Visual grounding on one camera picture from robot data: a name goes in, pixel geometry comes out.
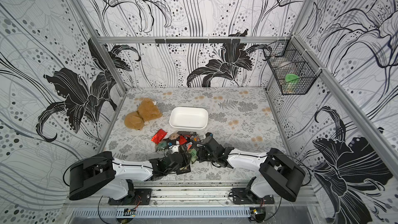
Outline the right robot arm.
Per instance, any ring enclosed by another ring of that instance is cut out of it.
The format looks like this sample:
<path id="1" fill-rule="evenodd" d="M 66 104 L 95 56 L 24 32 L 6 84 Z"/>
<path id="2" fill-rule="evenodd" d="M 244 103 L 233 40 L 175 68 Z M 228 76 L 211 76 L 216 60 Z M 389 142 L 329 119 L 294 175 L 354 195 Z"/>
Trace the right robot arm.
<path id="1" fill-rule="evenodd" d="M 222 168 L 246 169 L 257 172 L 245 188 L 232 189 L 236 205 L 261 204 L 267 197 L 279 196 L 295 202 L 303 185 L 305 171 L 286 154 L 276 148 L 268 152 L 248 152 L 224 148 L 211 134 L 199 143 L 199 162 L 212 162 Z"/>

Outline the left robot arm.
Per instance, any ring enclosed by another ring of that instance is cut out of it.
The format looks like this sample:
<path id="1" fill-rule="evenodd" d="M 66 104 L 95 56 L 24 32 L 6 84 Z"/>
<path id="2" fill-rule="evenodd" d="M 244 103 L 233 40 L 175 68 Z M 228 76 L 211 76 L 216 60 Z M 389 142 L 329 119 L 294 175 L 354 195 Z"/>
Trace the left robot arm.
<path id="1" fill-rule="evenodd" d="M 142 162 L 125 161 L 104 151 L 69 167 L 71 201 L 97 195 L 109 198 L 109 204 L 127 205 L 138 200 L 135 181 L 160 180 L 170 174 L 190 172 L 191 155 L 186 151 L 172 152 L 165 157 Z"/>

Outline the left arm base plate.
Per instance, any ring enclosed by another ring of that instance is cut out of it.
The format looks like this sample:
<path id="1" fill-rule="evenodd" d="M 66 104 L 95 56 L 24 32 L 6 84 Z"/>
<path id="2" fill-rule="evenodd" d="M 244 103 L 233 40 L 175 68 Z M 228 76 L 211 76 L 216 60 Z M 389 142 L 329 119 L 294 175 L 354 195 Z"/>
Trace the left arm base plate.
<path id="1" fill-rule="evenodd" d="M 126 197 L 121 200 L 109 199 L 108 204 L 114 206 L 127 206 L 127 205 L 138 205 L 146 206 L 149 205 L 152 195 L 152 189 L 134 189 L 129 192 Z"/>

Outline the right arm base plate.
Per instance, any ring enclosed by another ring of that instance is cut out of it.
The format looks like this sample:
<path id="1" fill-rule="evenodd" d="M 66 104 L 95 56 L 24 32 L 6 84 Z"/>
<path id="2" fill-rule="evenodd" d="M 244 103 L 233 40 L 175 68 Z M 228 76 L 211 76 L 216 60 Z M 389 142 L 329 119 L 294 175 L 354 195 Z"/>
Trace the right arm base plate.
<path id="1" fill-rule="evenodd" d="M 250 190 L 245 188 L 232 188 L 229 193 L 235 205 L 257 204 L 257 205 L 271 205 L 275 203 L 273 196 L 265 196 L 263 198 L 257 197 Z"/>

